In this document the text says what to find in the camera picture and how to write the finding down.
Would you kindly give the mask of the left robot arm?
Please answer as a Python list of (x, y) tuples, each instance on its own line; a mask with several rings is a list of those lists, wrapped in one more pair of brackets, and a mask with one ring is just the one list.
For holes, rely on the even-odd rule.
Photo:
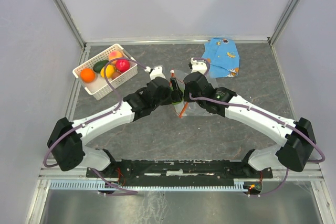
[(72, 122), (59, 119), (47, 142), (48, 153), (63, 172), (81, 166), (110, 177), (116, 171), (116, 160), (109, 151), (90, 148), (87, 144), (111, 129), (150, 115), (161, 105), (179, 103), (182, 99), (183, 91), (175, 78), (156, 77), (146, 87), (99, 113)]

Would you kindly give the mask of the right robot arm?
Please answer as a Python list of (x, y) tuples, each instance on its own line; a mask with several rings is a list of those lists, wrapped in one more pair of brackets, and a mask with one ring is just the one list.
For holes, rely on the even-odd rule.
[(316, 144), (309, 120), (295, 121), (261, 109), (232, 90), (214, 88), (199, 72), (187, 75), (183, 82), (186, 101), (196, 102), (211, 114), (248, 125), (275, 142), (271, 147), (248, 152), (241, 164), (243, 175), (254, 177), (260, 170), (277, 165), (294, 172), (304, 170)]

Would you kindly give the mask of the green watermelon toy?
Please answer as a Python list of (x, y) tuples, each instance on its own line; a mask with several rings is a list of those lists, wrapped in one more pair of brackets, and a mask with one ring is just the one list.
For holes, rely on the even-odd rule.
[(179, 100), (179, 101), (173, 101), (172, 102), (172, 105), (178, 105), (178, 104), (180, 104), (180, 103), (182, 103), (183, 102), (183, 99), (181, 99), (181, 100)]

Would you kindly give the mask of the clear zip top bag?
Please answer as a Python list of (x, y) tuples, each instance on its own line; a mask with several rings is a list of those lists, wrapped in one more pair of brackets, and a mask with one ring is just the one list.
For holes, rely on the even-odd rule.
[[(182, 70), (171, 70), (170, 77), (175, 77), (177, 79), (178, 86), (181, 91), (184, 92), (185, 84), (183, 79), (187, 76), (187, 73)], [(202, 109), (196, 102), (187, 103), (183, 100), (182, 103), (178, 105), (170, 105), (175, 114), (181, 119), (186, 116), (212, 116), (213, 114)]]

